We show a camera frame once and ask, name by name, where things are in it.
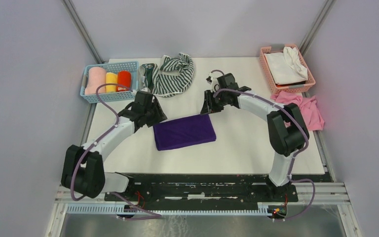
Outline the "purple towel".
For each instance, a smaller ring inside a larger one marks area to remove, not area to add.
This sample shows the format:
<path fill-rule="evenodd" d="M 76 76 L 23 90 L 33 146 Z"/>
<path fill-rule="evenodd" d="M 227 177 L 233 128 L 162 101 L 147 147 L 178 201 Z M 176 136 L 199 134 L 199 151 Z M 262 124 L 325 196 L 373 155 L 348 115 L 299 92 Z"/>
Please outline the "purple towel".
<path fill-rule="evenodd" d="M 179 149 L 217 139 L 209 115 L 194 115 L 162 122 L 153 126 L 157 150 Z"/>

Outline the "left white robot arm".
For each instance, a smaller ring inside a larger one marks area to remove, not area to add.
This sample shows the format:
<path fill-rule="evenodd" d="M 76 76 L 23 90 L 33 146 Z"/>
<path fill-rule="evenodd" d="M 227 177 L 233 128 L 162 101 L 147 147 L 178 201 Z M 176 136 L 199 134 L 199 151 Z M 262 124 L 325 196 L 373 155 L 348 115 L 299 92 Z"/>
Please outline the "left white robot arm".
<path fill-rule="evenodd" d="M 151 127 L 167 119 L 158 99 L 151 93 L 138 91 L 135 100 L 115 114 L 114 124 L 97 139 L 81 146 L 67 148 L 61 176 L 61 185 L 75 193 L 95 198 L 100 193 L 116 192 L 124 201 L 135 196 L 130 178 L 104 171 L 105 159 L 128 137 L 143 126 Z"/>

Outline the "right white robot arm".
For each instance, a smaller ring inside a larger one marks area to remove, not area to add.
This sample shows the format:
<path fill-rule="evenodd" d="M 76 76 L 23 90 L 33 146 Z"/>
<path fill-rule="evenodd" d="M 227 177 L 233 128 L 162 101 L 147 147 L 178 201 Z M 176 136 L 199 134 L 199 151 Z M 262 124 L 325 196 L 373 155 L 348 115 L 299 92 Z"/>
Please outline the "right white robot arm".
<path fill-rule="evenodd" d="M 291 182 L 296 156 L 309 145 L 309 132 L 299 107 L 270 101 L 256 94 L 247 86 L 239 86 L 233 74 L 215 78 L 210 73 L 206 81 L 210 89 L 204 91 L 201 114 L 221 112 L 225 106 L 248 111 L 267 123 L 269 142 L 274 150 L 274 159 L 266 186 L 265 195 L 271 201 L 285 196 L 284 185 Z"/>

